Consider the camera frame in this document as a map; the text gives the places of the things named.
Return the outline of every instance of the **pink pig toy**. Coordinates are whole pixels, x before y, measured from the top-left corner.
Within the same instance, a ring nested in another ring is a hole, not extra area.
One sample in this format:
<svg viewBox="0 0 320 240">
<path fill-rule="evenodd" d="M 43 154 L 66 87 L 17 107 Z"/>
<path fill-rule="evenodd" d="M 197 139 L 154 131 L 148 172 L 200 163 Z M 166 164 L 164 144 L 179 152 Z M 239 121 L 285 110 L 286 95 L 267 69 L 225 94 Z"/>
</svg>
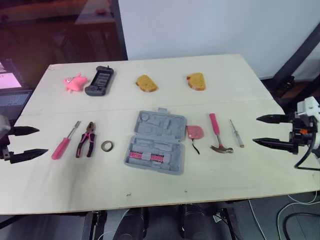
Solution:
<svg viewBox="0 0 320 240">
<path fill-rule="evenodd" d="M 72 93 L 72 91 L 82 91 L 84 88 L 84 85 L 87 82 L 87 78 L 84 76 L 81 76 L 81 74 L 78 74 L 75 77 L 68 77 L 65 80 L 63 80 L 65 84 L 65 90 Z"/>
</svg>

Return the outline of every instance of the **screwdriver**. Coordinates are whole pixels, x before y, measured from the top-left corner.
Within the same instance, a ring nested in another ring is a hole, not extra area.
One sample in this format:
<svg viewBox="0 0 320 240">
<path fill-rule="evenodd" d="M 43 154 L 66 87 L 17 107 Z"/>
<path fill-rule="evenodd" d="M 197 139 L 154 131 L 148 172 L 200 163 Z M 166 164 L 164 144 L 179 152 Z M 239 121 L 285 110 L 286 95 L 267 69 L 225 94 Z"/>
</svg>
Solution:
<svg viewBox="0 0 320 240">
<path fill-rule="evenodd" d="M 232 123 L 231 119 L 230 119 L 230 123 L 231 123 L 231 125 L 232 125 L 232 127 L 233 127 L 234 135 L 235 135 L 235 137 L 236 137 L 236 140 L 238 141 L 238 144 L 239 144 L 240 148 L 244 148 L 245 145 L 244 145 L 244 143 L 242 142 L 242 140 L 241 140 L 241 138 L 240 138 L 240 135 L 239 135 L 238 131 L 236 130 L 234 124 Z"/>
<path fill-rule="evenodd" d="M 71 138 L 72 134 L 74 134 L 75 130 L 77 129 L 77 127 L 79 126 L 80 123 L 81 123 L 81 121 L 77 121 L 75 123 L 75 125 L 73 126 L 73 128 L 72 128 L 71 132 L 69 133 L 69 135 L 67 137 L 64 137 L 62 142 L 60 142 L 58 147 L 52 153 L 51 158 L 53 160 L 57 160 L 57 159 L 62 157 L 62 155 L 64 154 L 66 148 L 68 147 L 68 144 L 70 142 L 70 138 Z"/>
</svg>

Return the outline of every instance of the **toasted bread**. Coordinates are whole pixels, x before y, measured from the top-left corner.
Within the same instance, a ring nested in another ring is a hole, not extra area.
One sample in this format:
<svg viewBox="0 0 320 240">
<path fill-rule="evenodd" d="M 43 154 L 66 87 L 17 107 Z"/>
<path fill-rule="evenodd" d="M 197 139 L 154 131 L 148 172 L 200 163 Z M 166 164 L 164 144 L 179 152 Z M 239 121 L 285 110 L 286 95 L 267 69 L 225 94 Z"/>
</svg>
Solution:
<svg viewBox="0 0 320 240">
<path fill-rule="evenodd" d="M 192 73 L 186 77 L 190 88 L 203 91 L 206 89 L 205 78 L 201 72 Z"/>
<path fill-rule="evenodd" d="M 138 77 L 135 84 L 137 84 L 140 89 L 146 93 L 153 92 L 158 88 L 154 81 L 152 81 L 147 75 Z"/>
</svg>

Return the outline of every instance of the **hammer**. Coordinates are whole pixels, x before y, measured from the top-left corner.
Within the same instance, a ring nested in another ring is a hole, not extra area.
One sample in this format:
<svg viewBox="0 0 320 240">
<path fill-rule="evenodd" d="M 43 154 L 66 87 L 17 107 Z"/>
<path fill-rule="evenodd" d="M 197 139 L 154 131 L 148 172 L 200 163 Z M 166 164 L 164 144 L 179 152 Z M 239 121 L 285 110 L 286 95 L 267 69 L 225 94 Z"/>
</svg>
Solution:
<svg viewBox="0 0 320 240">
<path fill-rule="evenodd" d="M 217 153 L 221 153 L 221 154 L 229 153 L 229 154 L 232 154 L 234 152 L 234 150 L 231 147 L 225 148 L 222 145 L 222 142 L 221 142 L 221 139 L 220 139 L 220 129 L 219 129 L 219 125 L 218 125 L 218 122 L 217 122 L 217 119 L 216 119 L 216 115 L 214 113 L 210 113 L 209 117 L 210 117 L 210 120 L 211 120 L 213 132 L 216 135 L 216 138 L 218 139 L 218 142 L 219 142 L 219 147 L 210 146 L 210 148 L 212 150 L 216 151 Z"/>
</svg>

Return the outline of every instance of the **tool case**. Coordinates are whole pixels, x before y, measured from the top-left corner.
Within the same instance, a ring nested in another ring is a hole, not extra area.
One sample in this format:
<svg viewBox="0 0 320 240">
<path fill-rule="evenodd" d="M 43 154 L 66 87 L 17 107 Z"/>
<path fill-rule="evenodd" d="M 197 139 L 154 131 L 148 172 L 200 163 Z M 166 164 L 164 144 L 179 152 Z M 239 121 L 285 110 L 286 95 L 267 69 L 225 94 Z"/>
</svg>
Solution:
<svg viewBox="0 0 320 240">
<path fill-rule="evenodd" d="M 140 111 L 133 136 L 125 154 L 124 164 L 161 173 L 183 173 L 187 119 L 169 114 L 166 108 L 158 112 Z"/>
</svg>

